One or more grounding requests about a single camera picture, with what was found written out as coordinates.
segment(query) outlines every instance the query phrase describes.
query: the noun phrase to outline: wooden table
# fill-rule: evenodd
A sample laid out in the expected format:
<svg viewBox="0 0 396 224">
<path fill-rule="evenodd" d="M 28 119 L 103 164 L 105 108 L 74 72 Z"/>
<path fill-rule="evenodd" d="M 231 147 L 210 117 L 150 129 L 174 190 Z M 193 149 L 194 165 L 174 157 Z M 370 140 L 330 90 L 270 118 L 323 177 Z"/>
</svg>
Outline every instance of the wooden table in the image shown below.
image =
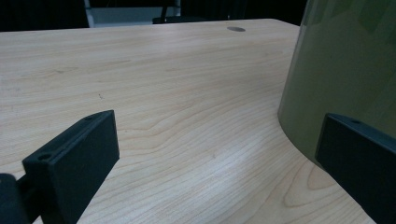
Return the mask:
<svg viewBox="0 0 396 224">
<path fill-rule="evenodd" d="M 373 223 L 278 124 L 298 32 L 256 20 L 2 33 L 1 172 L 21 177 L 23 158 L 114 109 L 120 160 L 80 223 Z"/>
</svg>

